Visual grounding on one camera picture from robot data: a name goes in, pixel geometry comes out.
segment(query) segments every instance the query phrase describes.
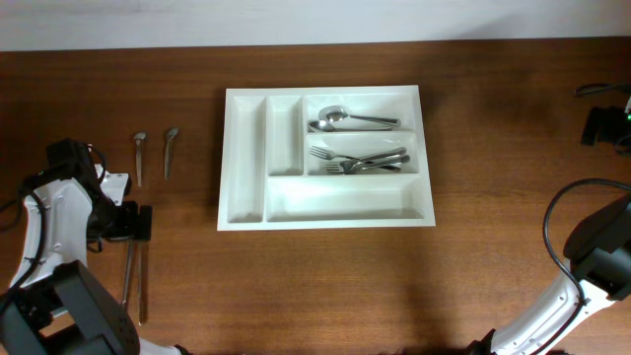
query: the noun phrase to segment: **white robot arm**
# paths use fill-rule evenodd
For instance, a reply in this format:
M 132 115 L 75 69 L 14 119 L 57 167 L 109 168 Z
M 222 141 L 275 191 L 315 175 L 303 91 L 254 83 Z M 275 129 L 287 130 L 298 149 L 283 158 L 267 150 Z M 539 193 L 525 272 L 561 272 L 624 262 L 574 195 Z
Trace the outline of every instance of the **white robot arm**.
M 150 208 L 141 207 L 139 215 L 134 202 L 123 202 L 129 175 L 94 165 L 88 149 L 70 140 L 50 146 L 51 169 L 25 182 L 27 236 L 19 269 L 2 298 L 0 340 L 9 353 L 187 354 L 181 347 L 138 338 L 122 306 L 87 270 L 88 242 L 150 238 L 151 233 Z M 48 337 L 38 333 L 67 312 L 74 325 Z

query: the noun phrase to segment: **metal utensil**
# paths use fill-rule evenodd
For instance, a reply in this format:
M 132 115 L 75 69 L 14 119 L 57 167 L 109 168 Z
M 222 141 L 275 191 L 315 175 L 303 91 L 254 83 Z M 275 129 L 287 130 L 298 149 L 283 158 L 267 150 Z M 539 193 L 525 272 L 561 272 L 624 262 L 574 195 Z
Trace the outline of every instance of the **metal utensil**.
M 326 165 L 326 172 L 329 174 L 344 174 L 352 175 L 357 174 L 365 169 L 380 168 L 388 165 L 405 164 L 409 163 L 410 156 L 402 156 L 396 158 L 387 158 L 372 163 L 359 162 L 359 161 L 343 161 L 340 163 L 330 163 Z
M 371 128 L 371 129 L 344 129 L 335 128 L 332 124 L 321 121 L 309 121 L 309 128 L 315 133 L 331 133 L 331 132 L 371 132 L 371 131 L 391 131 L 391 127 Z
M 167 151 L 165 152 L 165 179 L 171 177 L 171 162 L 173 160 L 174 138 L 179 133 L 179 127 L 173 127 L 167 131 Z
M 148 280 L 148 254 L 149 245 L 146 242 L 138 243 L 138 325 L 147 322 L 147 284 Z
M 351 117 L 355 119 L 362 119 L 374 123 L 381 123 L 388 126 L 398 127 L 401 125 L 401 120 L 398 118 L 387 117 L 369 117 L 364 115 L 351 114 L 348 109 L 343 106 L 329 106 L 321 109 L 317 114 L 317 119 L 320 122 L 333 123 L 341 121 L 344 118 Z
M 127 311 L 129 304 L 129 283 L 131 282 L 131 274 L 133 272 L 134 259 L 134 242 L 127 242 L 127 262 L 125 263 L 125 281 L 122 286 L 122 300 L 120 305 Z
M 355 158 L 355 157 L 351 157 L 347 155 L 337 154 L 333 152 L 332 150 L 328 150 L 328 149 L 324 149 L 324 148 L 320 148 L 316 146 L 312 146 L 309 150 L 309 153 L 313 155 L 314 157 L 324 159 L 324 160 L 333 160 L 335 158 L 345 158 L 345 159 L 350 159 L 350 160 L 360 159 L 360 158 Z M 401 168 L 399 167 L 392 167 L 392 166 L 381 167 L 381 169 L 396 171 L 396 172 L 401 170 Z
M 134 141 L 136 142 L 136 179 L 140 187 L 142 186 L 142 142 L 147 141 L 147 132 L 140 131 L 134 134 Z

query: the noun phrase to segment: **silver fork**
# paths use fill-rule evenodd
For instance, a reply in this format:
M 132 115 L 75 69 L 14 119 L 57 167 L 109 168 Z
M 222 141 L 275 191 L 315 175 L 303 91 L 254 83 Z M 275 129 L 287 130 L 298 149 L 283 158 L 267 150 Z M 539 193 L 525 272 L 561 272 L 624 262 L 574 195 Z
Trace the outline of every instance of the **silver fork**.
M 372 163 L 374 160 L 383 159 L 383 158 L 400 157 L 400 156 L 405 155 L 405 152 L 407 152 L 407 149 L 405 149 L 405 147 L 400 147 L 400 148 L 392 149 L 384 153 L 372 154 L 372 155 L 367 155 L 361 158 L 355 158 L 355 157 L 351 157 L 347 155 L 337 154 L 333 152 L 332 150 L 328 150 L 328 149 L 324 149 L 324 148 L 320 148 L 316 146 L 312 146 L 309 150 L 309 153 L 311 155 L 320 159 L 333 160 L 335 158 L 345 158 L 345 159 L 350 159 L 353 161 L 361 161 L 361 162 L 367 162 L 367 163 Z M 401 168 L 399 167 L 389 167 L 389 166 L 381 167 L 381 169 L 396 171 L 396 172 L 401 170 Z
M 384 166 L 395 165 L 395 164 L 405 164 L 409 163 L 410 156 L 404 155 L 402 157 L 395 158 L 386 158 L 381 159 L 376 162 L 368 163 L 366 161 L 343 161 L 340 163 L 329 163 L 326 164 L 326 172 L 329 174 L 344 174 L 344 175 L 352 175 L 357 174 L 365 169 L 373 169 L 373 168 L 381 168 Z

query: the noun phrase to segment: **wood grain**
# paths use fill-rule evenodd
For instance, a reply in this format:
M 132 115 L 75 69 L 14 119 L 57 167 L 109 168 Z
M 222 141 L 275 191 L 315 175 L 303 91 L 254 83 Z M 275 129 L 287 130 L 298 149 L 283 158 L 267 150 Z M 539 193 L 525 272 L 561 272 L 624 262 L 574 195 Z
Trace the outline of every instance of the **wood grain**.
M 521 313 L 558 272 L 540 235 L 553 194 L 580 178 L 631 178 L 631 161 L 611 146 L 579 144 L 592 106 L 628 98 L 572 97 L 582 84 L 629 80 L 630 68 L 628 37 L 2 53 L 0 200 L 66 137 L 132 173 L 131 136 L 147 130 L 143 186 L 130 196 L 155 208 L 141 336 L 197 354 L 465 346 Z M 216 232 L 226 88 L 374 85 L 420 88 L 436 228 Z M 617 195 L 568 196 L 554 245 Z M 0 236 L 0 284 L 17 268 L 24 226 Z M 89 257 L 116 299 L 124 252 L 106 245 Z M 560 347 L 626 354 L 630 335 L 626 302 Z

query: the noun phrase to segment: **black cable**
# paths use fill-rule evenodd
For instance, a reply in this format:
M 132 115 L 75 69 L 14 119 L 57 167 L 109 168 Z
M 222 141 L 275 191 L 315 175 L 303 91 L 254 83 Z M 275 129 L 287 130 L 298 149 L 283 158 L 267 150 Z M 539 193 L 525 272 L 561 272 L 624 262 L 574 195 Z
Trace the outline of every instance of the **black cable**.
M 589 185 L 589 184 L 599 184 L 599 185 L 617 187 L 617 188 L 631 192 L 631 185 L 628 185 L 626 183 L 608 180 L 604 178 L 586 178 L 586 179 L 572 182 L 569 185 L 563 187 L 559 192 L 557 192 L 557 194 L 550 201 L 550 204 L 548 205 L 548 208 L 545 211 L 545 215 L 543 217 L 543 242 L 545 243 L 545 248 L 548 250 L 548 253 L 550 254 L 550 257 L 552 258 L 554 263 L 561 269 L 561 272 L 563 272 L 570 279 L 570 281 L 572 281 L 577 291 L 579 292 L 579 303 L 576 309 L 574 310 L 574 312 L 570 315 L 570 317 L 563 323 L 563 325 L 561 325 L 559 330 L 557 330 L 552 335 L 552 337 L 550 337 L 543 345 L 541 345 L 531 355 L 539 354 L 543 349 L 550 346 L 550 344 L 552 344 L 557 338 L 559 338 L 559 336 L 563 334 L 565 329 L 567 329 L 568 326 L 570 326 L 570 324 L 574 322 L 574 320 L 576 320 L 576 317 L 579 316 L 579 314 L 581 313 L 581 310 L 583 309 L 583 306 L 585 305 L 585 291 L 583 291 L 583 287 L 581 286 L 579 281 L 576 279 L 576 277 L 572 275 L 572 272 L 563 264 L 563 262 L 559 259 L 557 254 L 554 252 L 554 248 L 552 247 L 552 244 L 550 243 L 550 237 L 548 235 L 548 225 L 550 223 L 550 216 L 552 215 L 552 210 L 554 209 L 554 206 L 559 201 L 559 199 L 561 199 L 561 196 L 563 196 L 565 193 L 567 193 L 569 190 L 575 187 Z
M 27 191 L 26 195 L 33 198 L 35 203 L 37 204 L 37 210 L 39 211 L 40 217 L 40 225 L 39 225 L 39 243 L 37 244 L 37 251 L 35 252 L 35 256 L 31 259 L 31 265 L 27 269 L 27 271 L 16 281 L 13 286 L 9 288 L 5 297 L 0 300 L 0 316 L 4 314 L 5 310 L 11 303 L 11 300 L 20 290 L 22 284 L 25 283 L 33 275 L 33 273 L 39 267 L 39 261 L 41 260 L 41 256 L 43 255 L 44 246 L 46 243 L 46 207 L 41 202 L 41 199 L 31 190 Z
M 605 83 L 592 83 L 592 84 L 583 85 L 576 88 L 576 90 L 574 91 L 574 96 L 581 97 L 583 95 L 598 93 L 601 90 L 606 90 L 605 88 L 609 86 L 611 85 L 605 84 Z
M 107 160 L 105 159 L 105 155 L 101 153 L 97 148 L 95 148 L 95 146 L 93 146 L 92 144 L 86 144 L 86 145 L 93 152 L 95 152 L 95 154 L 99 157 L 99 159 L 101 159 L 101 166 L 103 167 L 103 172 L 101 173 L 101 176 L 99 177 L 99 184 L 101 184 L 101 182 L 103 182 L 105 178 L 105 171 L 107 170 Z
M 631 93 L 631 84 L 629 84 L 629 83 L 622 83 L 622 84 L 593 83 L 593 84 L 587 84 L 587 85 L 583 85 L 581 87 L 578 87 L 574 91 L 574 96 L 581 97 L 581 96 L 591 95 L 591 94 L 600 94 L 600 93 L 604 93 L 604 92 L 611 91 L 611 90 L 616 90 L 616 91 L 622 92 L 624 94 L 629 94 L 629 93 Z

